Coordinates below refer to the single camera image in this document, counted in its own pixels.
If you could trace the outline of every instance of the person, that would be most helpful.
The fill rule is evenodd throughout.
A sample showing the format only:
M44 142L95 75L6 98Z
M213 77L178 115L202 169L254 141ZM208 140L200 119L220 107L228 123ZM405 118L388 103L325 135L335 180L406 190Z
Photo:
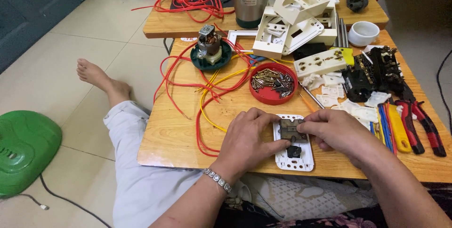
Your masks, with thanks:
M312 220L279 222L252 204L225 206L227 191L199 170L144 167L136 157L150 111L130 100L131 87L79 59L82 81L103 90L110 104L104 118L115 147L117 192L113 209L119 227L452 227L452 221L416 177L359 121L340 110L318 110L298 125L323 150L345 154L370 181L379 207ZM291 145L263 143L260 134L279 116L257 108L231 121L218 158L209 167L234 185L261 161Z

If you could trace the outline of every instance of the leg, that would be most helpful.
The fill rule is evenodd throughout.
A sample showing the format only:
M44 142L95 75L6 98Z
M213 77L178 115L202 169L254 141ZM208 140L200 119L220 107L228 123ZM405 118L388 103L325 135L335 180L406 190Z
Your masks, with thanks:
M85 59L78 63L80 79L109 97L111 110L104 123L110 130L116 157L114 225L148 227L199 179L201 172L139 165L137 153L150 111L130 100L131 88L125 82L111 79Z

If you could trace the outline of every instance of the metal rod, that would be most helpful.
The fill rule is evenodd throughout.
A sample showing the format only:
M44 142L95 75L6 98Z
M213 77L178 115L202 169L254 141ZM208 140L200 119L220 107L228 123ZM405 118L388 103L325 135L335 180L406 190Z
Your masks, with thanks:
M345 24L343 25L343 30L345 32L345 46L349 48L350 44L348 43L347 25Z
M346 32L343 30L344 29L343 18L340 19L340 26L341 26L341 35L342 35L342 47L347 47L347 44L345 43Z
M325 109L325 107L322 105L322 103L320 103L319 100L317 100L317 98L315 98L315 96L308 90L308 88L304 87L300 81L298 81L298 84L300 84L300 86L303 88L303 90L305 90L306 93L308 93L308 95L312 98L312 100L314 100L314 102L320 107L320 109Z
M342 47L342 38L341 38L341 28L339 25L339 14L336 12L336 30L338 33L338 37L337 37L337 47Z

